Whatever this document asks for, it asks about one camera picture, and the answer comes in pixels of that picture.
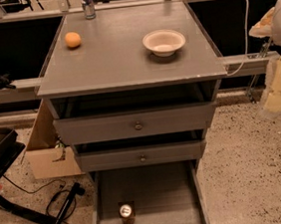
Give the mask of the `orange patterned drink can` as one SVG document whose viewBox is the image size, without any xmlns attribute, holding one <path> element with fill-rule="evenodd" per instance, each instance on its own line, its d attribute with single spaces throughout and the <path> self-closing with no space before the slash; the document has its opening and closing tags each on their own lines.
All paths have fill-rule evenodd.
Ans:
<svg viewBox="0 0 281 224">
<path fill-rule="evenodd" d="M 124 224 L 135 224 L 136 214 L 131 204 L 124 204 L 120 206 L 119 213 L 121 216 L 122 223 Z"/>
</svg>

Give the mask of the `grey top drawer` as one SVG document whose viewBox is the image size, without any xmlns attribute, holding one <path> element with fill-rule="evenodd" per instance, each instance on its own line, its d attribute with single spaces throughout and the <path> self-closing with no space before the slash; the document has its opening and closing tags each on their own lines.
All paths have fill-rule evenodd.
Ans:
<svg viewBox="0 0 281 224">
<path fill-rule="evenodd" d="M 187 107 L 123 112 L 55 119 L 54 127 L 65 144 L 161 135 L 209 128 L 215 103 Z"/>
</svg>

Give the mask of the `grey wooden drawer cabinet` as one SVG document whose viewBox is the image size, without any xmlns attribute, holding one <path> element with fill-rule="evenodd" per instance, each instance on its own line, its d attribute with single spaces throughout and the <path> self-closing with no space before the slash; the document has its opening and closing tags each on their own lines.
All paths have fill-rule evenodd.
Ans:
<svg viewBox="0 0 281 224">
<path fill-rule="evenodd" d="M 38 91 L 54 119 L 122 114 L 214 103 L 226 76 L 218 57 L 181 2 L 100 10 L 93 20 L 66 16 L 61 31 L 79 32 L 82 46 L 56 43 Z M 143 46 L 155 30 L 186 39 L 159 57 Z M 208 128 L 70 145 L 74 154 L 203 140 Z"/>
</svg>

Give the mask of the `grey open bottom drawer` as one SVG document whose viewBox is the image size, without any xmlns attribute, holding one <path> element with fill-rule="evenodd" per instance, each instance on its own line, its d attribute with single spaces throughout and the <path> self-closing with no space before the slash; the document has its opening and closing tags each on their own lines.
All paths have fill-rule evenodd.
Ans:
<svg viewBox="0 0 281 224">
<path fill-rule="evenodd" d="M 191 161 L 96 171 L 93 224 L 124 224 L 131 204 L 135 224 L 210 224 Z"/>
</svg>

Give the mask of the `grey middle drawer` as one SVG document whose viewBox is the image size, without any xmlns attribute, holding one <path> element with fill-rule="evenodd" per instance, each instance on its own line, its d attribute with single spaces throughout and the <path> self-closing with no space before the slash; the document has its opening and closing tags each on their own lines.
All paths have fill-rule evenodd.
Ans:
<svg viewBox="0 0 281 224">
<path fill-rule="evenodd" d="M 87 172 L 198 159 L 205 146 L 206 142 L 200 140 L 77 154 L 75 158 L 79 167 Z"/>
</svg>

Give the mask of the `white paper bowl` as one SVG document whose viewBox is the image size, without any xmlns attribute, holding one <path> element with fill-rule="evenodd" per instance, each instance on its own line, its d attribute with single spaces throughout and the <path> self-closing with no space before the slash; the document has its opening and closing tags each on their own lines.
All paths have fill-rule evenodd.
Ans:
<svg viewBox="0 0 281 224">
<path fill-rule="evenodd" d="M 142 38 L 143 46 L 159 57 L 175 54 L 185 42 L 186 39 L 181 33 L 167 29 L 155 30 Z"/>
</svg>

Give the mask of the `orange fruit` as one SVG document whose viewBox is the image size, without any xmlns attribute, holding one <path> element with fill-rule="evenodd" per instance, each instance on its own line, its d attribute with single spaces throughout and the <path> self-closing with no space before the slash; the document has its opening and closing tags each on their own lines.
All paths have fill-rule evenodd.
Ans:
<svg viewBox="0 0 281 224">
<path fill-rule="evenodd" d="M 81 36 L 78 33 L 70 32 L 65 36 L 66 45 L 71 48 L 78 48 L 81 45 Z"/>
</svg>

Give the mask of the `black stand leg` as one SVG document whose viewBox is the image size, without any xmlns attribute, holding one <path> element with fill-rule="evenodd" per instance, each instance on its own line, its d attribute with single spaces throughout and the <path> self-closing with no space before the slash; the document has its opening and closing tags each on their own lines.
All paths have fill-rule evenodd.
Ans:
<svg viewBox="0 0 281 224">
<path fill-rule="evenodd" d="M 80 183 L 74 183 L 73 187 L 69 191 L 69 194 L 66 197 L 66 200 L 62 204 L 62 208 L 60 209 L 58 215 L 55 218 L 55 222 L 53 224 L 62 224 L 64 219 L 66 218 L 66 214 L 69 211 L 72 203 L 75 201 L 76 195 L 83 195 L 85 189 L 80 185 Z"/>
</svg>

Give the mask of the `cardboard box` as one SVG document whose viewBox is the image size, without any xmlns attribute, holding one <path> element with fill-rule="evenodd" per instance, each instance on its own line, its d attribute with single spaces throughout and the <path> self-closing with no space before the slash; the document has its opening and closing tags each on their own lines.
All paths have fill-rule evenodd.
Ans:
<svg viewBox="0 0 281 224">
<path fill-rule="evenodd" d="M 53 116 L 45 102 L 40 102 L 25 151 L 25 158 L 37 179 L 82 174 L 72 149 L 59 140 Z"/>
</svg>

